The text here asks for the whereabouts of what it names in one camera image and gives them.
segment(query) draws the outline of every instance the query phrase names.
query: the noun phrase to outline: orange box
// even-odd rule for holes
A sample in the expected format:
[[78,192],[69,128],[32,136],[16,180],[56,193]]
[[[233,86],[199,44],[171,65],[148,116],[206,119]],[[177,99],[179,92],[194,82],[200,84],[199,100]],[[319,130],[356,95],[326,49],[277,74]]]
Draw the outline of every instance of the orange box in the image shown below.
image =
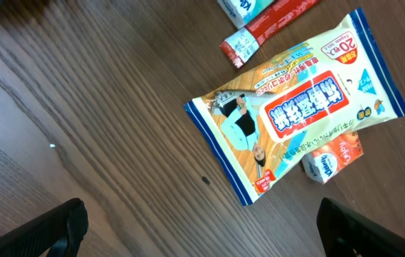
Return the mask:
[[363,154],[358,133],[350,132],[306,154],[302,158],[302,163],[311,179],[326,183]]

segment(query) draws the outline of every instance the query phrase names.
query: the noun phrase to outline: wood grain surface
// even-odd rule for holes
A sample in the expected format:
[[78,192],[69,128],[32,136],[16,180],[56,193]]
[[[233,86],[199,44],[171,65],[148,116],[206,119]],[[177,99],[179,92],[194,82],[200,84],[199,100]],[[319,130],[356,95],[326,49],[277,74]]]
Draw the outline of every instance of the wood grain surface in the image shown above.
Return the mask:
[[214,0],[6,1],[0,235],[79,197],[80,256],[323,256],[328,196],[405,238],[405,118],[360,131],[365,155],[326,185],[297,166],[242,207],[183,109],[359,6],[405,98],[402,0],[323,1],[239,71],[218,47],[235,28]]

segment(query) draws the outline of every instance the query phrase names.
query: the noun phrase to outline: floor wipe packet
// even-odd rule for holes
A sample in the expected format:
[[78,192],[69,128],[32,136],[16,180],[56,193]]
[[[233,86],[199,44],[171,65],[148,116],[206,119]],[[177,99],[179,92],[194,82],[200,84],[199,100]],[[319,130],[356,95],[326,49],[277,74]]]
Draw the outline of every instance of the floor wipe packet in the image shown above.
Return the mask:
[[363,154],[358,133],[348,132],[304,155],[302,164],[309,178],[326,183]]
[[405,116],[361,9],[185,109],[243,205],[342,133]]

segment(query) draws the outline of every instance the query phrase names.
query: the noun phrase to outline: red candy wrapper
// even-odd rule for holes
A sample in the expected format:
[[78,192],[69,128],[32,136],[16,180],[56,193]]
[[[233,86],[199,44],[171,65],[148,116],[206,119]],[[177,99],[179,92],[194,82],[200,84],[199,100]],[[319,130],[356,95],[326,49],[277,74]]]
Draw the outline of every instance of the red candy wrapper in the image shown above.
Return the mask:
[[221,43],[221,50],[240,68],[275,33],[301,16],[320,0],[280,0],[269,6],[244,28]]

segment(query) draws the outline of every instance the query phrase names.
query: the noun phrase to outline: red corner label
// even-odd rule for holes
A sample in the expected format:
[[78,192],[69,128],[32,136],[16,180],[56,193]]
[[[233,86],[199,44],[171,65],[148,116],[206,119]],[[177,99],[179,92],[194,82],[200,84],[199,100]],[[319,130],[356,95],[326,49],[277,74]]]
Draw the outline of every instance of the red corner label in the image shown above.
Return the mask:
[[321,50],[333,60],[342,64],[352,64],[358,58],[358,43],[351,32],[345,32]]
[[264,110],[277,136],[284,138],[348,104],[334,75],[326,71],[268,103]]
[[259,193],[264,193],[269,190],[269,184],[275,180],[274,173],[271,170],[267,170],[264,176],[254,182],[254,185],[258,189]]

